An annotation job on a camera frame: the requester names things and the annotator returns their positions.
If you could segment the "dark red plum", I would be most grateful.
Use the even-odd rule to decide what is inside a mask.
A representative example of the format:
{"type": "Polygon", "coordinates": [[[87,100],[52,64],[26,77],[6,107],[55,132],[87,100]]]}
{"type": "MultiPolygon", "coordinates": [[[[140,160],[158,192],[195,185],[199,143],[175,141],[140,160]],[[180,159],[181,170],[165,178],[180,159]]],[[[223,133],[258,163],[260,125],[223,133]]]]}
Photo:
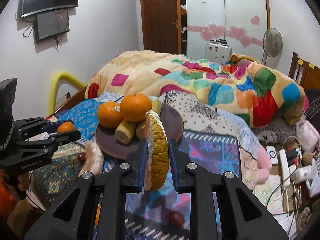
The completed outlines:
{"type": "Polygon", "coordinates": [[[179,211],[170,211],[167,214],[167,222],[168,224],[182,228],[185,223],[184,215],[179,211]]]}

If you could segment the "plain orange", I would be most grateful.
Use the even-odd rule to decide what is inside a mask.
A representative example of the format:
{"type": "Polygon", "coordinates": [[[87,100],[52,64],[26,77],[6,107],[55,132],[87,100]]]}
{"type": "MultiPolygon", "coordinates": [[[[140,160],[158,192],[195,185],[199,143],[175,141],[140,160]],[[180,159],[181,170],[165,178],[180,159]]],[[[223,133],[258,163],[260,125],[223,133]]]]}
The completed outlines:
{"type": "Polygon", "coordinates": [[[151,100],[144,94],[129,94],[123,97],[120,114],[129,122],[140,122],[145,119],[146,113],[152,109],[151,100]]]}

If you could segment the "small tangerine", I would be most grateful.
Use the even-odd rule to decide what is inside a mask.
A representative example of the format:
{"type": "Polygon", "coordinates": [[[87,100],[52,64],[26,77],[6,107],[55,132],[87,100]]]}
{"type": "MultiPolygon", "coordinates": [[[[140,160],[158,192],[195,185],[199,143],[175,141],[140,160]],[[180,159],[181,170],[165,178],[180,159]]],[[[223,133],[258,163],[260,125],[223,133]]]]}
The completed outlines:
{"type": "Polygon", "coordinates": [[[57,128],[57,133],[65,133],[75,130],[75,126],[72,122],[64,122],[57,128]]]}

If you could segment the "brown wooden door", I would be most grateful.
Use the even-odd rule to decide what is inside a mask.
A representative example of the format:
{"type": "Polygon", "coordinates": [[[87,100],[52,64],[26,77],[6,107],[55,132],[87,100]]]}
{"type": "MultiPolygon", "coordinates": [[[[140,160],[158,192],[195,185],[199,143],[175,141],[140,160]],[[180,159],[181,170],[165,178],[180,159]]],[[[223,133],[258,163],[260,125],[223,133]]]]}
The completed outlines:
{"type": "Polygon", "coordinates": [[[160,53],[181,52],[178,0],[140,0],[143,45],[160,53]]]}

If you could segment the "white box device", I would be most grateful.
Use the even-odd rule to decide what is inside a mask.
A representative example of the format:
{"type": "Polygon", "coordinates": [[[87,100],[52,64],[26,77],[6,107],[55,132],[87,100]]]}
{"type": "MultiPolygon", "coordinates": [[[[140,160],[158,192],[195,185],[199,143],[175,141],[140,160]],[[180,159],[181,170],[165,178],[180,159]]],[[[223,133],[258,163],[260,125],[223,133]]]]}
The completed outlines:
{"type": "Polygon", "coordinates": [[[206,43],[204,58],[218,64],[225,63],[232,55],[232,47],[226,40],[210,40],[206,43]]]}

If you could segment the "pink plush toy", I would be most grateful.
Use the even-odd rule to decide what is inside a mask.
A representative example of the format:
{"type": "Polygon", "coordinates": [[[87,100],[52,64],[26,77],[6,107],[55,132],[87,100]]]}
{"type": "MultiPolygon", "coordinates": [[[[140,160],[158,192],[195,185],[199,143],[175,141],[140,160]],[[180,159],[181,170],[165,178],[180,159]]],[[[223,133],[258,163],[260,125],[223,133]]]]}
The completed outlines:
{"type": "Polygon", "coordinates": [[[258,184],[263,184],[268,180],[270,171],[272,168],[272,163],[268,152],[263,148],[263,146],[259,146],[258,150],[258,184]]]}

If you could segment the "yellow foam tube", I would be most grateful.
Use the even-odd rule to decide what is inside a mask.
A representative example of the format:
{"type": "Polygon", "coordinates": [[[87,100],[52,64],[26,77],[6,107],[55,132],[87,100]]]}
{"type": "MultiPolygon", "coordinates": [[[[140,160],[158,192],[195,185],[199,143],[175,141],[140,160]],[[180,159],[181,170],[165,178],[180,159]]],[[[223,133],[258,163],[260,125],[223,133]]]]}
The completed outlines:
{"type": "Polygon", "coordinates": [[[60,71],[56,73],[52,79],[51,87],[50,87],[50,94],[49,94],[49,104],[48,104],[48,114],[51,115],[54,113],[55,110],[55,104],[56,104],[56,95],[60,87],[60,83],[62,81],[67,81],[70,83],[73,87],[75,87],[78,90],[82,90],[85,88],[85,84],[78,80],[75,76],[72,74],[60,71]]]}

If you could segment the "pomelo wedge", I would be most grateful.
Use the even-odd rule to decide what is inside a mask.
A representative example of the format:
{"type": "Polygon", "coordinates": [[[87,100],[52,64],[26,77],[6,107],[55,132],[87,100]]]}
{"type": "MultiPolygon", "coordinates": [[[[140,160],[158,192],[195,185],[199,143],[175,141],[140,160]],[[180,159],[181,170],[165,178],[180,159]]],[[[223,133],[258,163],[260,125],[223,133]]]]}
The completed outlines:
{"type": "Polygon", "coordinates": [[[86,160],[78,177],[84,172],[92,172],[94,175],[101,174],[103,171],[104,155],[97,143],[88,141],[85,144],[85,154],[86,160]]]}
{"type": "Polygon", "coordinates": [[[165,183],[170,160],[164,126],[159,115],[153,110],[146,114],[144,135],[147,140],[144,191],[157,191],[165,183]]]}

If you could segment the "dark purple plate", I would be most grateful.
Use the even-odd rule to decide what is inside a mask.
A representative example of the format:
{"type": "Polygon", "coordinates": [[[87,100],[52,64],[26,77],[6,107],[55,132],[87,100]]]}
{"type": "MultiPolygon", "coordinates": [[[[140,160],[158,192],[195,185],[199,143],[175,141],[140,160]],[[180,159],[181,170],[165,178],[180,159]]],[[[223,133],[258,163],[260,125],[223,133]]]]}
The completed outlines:
{"type": "MultiPolygon", "coordinates": [[[[178,111],[164,103],[162,105],[160,118],[167,138],[179,141],[183,133],[184,121],[178,111]]],[[[129,144],[122,144],[114,137],[114,130],[106,129],[100,124],[97,126],[95,132],[95,140],[104,154],[121,160],[125,160],[129,153],[136,151],[140,142],[140,140],[134,136],[129,144]]]]}

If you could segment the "small dark wall monitor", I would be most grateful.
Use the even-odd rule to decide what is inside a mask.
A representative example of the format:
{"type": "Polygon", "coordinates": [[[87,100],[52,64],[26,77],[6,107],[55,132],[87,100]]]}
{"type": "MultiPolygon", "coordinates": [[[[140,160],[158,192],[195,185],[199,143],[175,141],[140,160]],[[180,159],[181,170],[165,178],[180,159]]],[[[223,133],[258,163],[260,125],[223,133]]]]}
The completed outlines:
{"type": "Polygon", "coordinates": [[[69,15],[67,10],[44,12],[36,15],[35,40],[37,43],[60,34],[69,32],[69,15]]]}

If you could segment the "wooden headboard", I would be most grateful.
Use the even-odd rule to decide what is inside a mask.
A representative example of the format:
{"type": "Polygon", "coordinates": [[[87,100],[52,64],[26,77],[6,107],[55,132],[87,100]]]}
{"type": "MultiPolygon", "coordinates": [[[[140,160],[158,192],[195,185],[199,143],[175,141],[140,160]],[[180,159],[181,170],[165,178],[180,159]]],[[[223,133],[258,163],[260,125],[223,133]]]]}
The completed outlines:
{"type": "Polygon", "coordinates": [[[305,90],[320,89],[320,70],[316,65],[301,59],[293,52],[289,77],[305,90]]]}

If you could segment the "standing electric fan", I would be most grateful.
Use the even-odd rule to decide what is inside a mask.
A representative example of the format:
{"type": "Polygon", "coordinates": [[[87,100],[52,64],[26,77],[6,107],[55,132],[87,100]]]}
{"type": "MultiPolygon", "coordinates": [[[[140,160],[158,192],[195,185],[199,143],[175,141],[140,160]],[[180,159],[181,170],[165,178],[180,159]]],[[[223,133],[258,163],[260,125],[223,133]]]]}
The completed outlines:
{"type": "Polygon", "coordinates": [[[280,31],[275,28],[269,28],[263,36],[263,59],[265,65],[268,58],[274,58],[280,54],[283,49],[283,39],[280,31]]]}

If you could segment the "orange with sticker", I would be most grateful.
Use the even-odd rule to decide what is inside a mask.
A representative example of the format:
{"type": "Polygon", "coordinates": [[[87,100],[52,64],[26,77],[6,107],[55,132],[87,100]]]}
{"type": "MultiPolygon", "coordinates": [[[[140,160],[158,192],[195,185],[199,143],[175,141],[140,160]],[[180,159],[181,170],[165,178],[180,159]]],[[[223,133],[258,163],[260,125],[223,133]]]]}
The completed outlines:
{"type": "Polygon", "coordinates": [[[116,129],[123,120],[119,106],[116,102],[102,103],[97,112],[99,124],[104,128],[116,129]]]}

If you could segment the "white wardrobe with hearts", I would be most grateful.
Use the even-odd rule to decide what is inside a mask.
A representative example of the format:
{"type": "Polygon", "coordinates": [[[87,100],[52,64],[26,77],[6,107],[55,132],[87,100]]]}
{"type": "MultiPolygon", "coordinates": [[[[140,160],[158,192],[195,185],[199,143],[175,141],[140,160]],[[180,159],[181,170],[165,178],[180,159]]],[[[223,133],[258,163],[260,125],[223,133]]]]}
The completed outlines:
{"type": "Polygon", "coordinates": [[[210,40],[226,40],[232,52],[261,61],[269,27],[267,0],[186,0],[187,52],[204,59],[210,40]]]}

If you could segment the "colourful patchwork blanket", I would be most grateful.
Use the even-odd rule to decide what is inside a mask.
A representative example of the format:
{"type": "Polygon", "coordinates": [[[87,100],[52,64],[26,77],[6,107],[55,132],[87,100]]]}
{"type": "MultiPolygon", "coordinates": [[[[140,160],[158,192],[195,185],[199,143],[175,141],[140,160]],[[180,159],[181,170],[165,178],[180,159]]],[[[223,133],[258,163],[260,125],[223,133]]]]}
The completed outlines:
{"type": "Polygon", "coordinates": [[[171,90],[194,94],[200,101],[240,116],[251,128],[276,118],[293,125],[303,115],[305,93],[296,81],[245,55],[218,64],[205,59],[150,50],[126,51],[89,81],[85,98],[105,92],[160,96],[171,90]]]}

